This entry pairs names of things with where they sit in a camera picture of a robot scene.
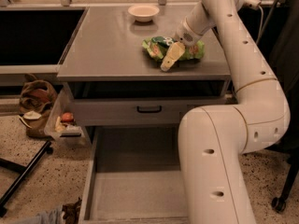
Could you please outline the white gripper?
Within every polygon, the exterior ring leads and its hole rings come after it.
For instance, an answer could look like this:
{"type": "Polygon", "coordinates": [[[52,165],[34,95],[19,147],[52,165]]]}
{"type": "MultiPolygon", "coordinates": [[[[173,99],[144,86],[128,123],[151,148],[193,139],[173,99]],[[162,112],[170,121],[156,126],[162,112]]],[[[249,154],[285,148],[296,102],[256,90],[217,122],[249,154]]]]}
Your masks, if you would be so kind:
{"type": "Polygon", "coordinates": [[[190,28],[187,19],[184,19],[175,31],[175,39],[179,42],[175,42],[169,47],[161,64],[161,69],[167,72],[184,54],[185,46],[190,47],[195,45],[201,37],[201,35],[198,35],[190,28]]]}

